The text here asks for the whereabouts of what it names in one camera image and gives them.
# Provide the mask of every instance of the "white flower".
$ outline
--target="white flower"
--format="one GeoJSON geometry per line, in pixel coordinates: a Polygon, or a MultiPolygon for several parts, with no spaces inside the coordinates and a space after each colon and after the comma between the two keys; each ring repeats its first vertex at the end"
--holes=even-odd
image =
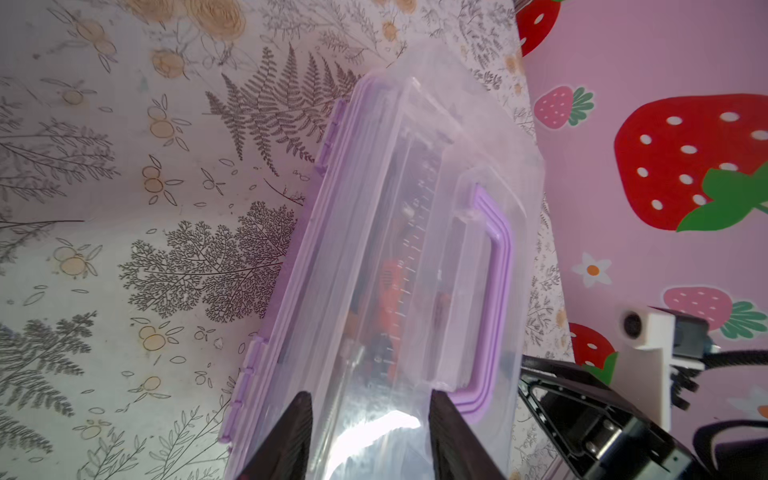
{"type": "Polygon", "coordinates": [[[611,266],[610,260],[597,260],[592,255],[584,252],[581,255],[581,265],[574,265],[571,270],[581,275],[584,279],[584,286],[587,288],[594,285],[595,282],[611,285],[611,278],[605,273],[611,266]]]}
{"type": "Polygon", "coordinates": [[[768,392],[752,386],[748,399],[728,399],[728,403],[746,413],[750,420],[768,419],[768,392]]]}

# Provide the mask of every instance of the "table surface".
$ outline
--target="table surface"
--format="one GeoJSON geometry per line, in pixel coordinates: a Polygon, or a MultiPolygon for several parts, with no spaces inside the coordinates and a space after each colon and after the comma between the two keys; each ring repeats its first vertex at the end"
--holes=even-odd
{"type": "MultiPolygon", "coordinates": [[[[221,477],[218,426],[324,114],[361,74],[439,38],[534,135],[511,1],[30,0],[4,13],[2,480],[221,477]]],[[[546,208],[536,250],[525,352],[571,359],[546,208]]],[[[512,454],[513,478],[540,478],[555,456],[524,409],[512,454]]]]}

